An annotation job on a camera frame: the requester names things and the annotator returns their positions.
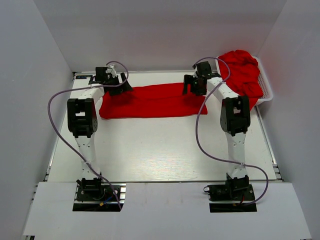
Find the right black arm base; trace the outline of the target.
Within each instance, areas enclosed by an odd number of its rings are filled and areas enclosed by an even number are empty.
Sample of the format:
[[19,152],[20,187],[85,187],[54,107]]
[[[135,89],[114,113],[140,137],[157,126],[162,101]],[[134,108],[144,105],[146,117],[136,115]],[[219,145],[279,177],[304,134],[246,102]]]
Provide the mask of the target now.
[[211,184],[203,188],[203,192],[209,196],[210,213],[255,213],[256,203],[248,204],[256,200],[251,184],[248,188],[231,191],[226,184]]

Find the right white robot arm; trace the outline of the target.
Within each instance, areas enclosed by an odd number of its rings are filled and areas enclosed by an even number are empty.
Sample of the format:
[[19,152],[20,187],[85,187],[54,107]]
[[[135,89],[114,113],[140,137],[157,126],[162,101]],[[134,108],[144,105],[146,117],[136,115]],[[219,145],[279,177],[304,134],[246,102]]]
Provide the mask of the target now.
[[245,138],[251,124],[250,103],[247,96],[233,91],[218,73],[214,73],[208,61],[194,64],[194,73],[185,75],[183,94],[188,92],[197,96],[213,95],[221,103],[220,126],[224,131],[228,145],[228,171],[224,184],[209,185],[204,188],[210,200],[243,201],[249,190],[249,177],[245,167]]

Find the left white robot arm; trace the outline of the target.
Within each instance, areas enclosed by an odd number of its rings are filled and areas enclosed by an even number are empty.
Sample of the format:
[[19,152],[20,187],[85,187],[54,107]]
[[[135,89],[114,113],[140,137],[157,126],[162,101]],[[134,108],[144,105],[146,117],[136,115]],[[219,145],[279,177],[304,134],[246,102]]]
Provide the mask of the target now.
[[104,67],[96,67],[88,89],[79,97],[67,100],[68,130],[76,141],[82,160],[82,179],[77,181],[82,194],[92,194],[97,198],[105,192],[95,149],[95,133],[98,130],[96,104],[106,93],[114,96],[131,90],[125,73],[117,74],[113,62]]

